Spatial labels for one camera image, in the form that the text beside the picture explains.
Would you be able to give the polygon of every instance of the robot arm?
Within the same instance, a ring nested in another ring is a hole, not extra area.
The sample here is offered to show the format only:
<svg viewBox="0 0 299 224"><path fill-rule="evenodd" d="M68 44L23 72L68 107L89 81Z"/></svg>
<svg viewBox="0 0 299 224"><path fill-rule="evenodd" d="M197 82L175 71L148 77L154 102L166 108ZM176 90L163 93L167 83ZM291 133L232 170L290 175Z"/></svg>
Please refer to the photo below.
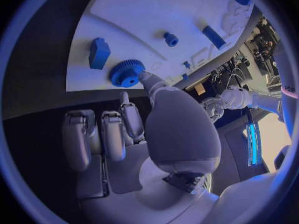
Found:
<svg viewBox="0 0 299 224"><path fill-rule="evenodd" d="M207 98L201 104L213 122L223 116L224 109L236 110L245 107L261 108L276 113L279 120L283 121L280 98L260 95L257 92L250 92L236 86L230 86L221 95L215 98Z"/></svg>

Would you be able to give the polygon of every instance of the blue light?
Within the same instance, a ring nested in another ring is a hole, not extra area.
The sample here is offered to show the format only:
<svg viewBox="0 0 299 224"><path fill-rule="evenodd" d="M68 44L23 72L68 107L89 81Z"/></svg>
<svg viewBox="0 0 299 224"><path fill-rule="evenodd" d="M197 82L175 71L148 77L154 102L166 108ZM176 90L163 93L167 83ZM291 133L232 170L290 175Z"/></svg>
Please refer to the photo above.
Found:
<svg viewBox="0 0 299 224"><path fill-rule="evenodd" d="M255 127L254 124L250 124L250 137L251 137L251 147L252 147L252 164L255 165L257 164L257 156L258 156L258 151L257 151L257 138L256 138L256 132L255 132Z"/></svg>

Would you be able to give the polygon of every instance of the blue gear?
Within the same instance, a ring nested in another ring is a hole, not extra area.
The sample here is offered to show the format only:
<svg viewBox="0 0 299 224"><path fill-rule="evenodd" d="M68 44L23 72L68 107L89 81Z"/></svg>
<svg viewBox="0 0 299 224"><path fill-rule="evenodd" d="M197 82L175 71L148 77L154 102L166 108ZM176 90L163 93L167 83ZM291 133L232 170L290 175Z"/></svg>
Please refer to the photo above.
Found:
<svg viewBox="0 0 299 224"><path fill-rule="evenodd" d="M139 82L138 75L145 70L139 60L126 60L116 65L110 72L109 78L114 86L131 87Z"/></svg>

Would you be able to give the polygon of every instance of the white board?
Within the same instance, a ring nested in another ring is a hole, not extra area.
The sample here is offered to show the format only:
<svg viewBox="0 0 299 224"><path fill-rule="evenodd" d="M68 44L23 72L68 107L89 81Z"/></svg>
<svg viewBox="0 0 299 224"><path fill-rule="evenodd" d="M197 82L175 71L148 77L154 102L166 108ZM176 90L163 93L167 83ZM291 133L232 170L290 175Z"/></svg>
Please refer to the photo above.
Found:
<svg viewBox="0 0 299 224"><path fill-rule="evenodd" d="M67 66L66 91L119 89L109 80L119 62L138 59L171 85L230 49L240 37L253 4L234 0L91 0L75 31ZM219 51L201 30L210 25L227 43ZM176 35L169 47L163 34ZM104 38L111 54L103 70L89 68L91 42ZM191 69L185 68L188 61ZM136 84L131 89L141 89Z"/></svg>

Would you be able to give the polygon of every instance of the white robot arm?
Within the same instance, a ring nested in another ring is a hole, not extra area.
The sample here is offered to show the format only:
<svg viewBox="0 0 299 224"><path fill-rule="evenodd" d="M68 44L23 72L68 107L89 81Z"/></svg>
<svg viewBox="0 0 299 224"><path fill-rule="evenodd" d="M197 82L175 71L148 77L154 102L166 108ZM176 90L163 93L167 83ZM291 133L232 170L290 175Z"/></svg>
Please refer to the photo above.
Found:
<svg viewBox="0 0 299 224"><path fill-rule="evenodd" d="M201 104L213 122L223 116L224 109L236 110L245 107L261 108L276 113L279 120L283 121L280 98L260 95L257 92L247 91L236 86L230 86L221 95L217 95L215 98L207 98Z"/></svg>

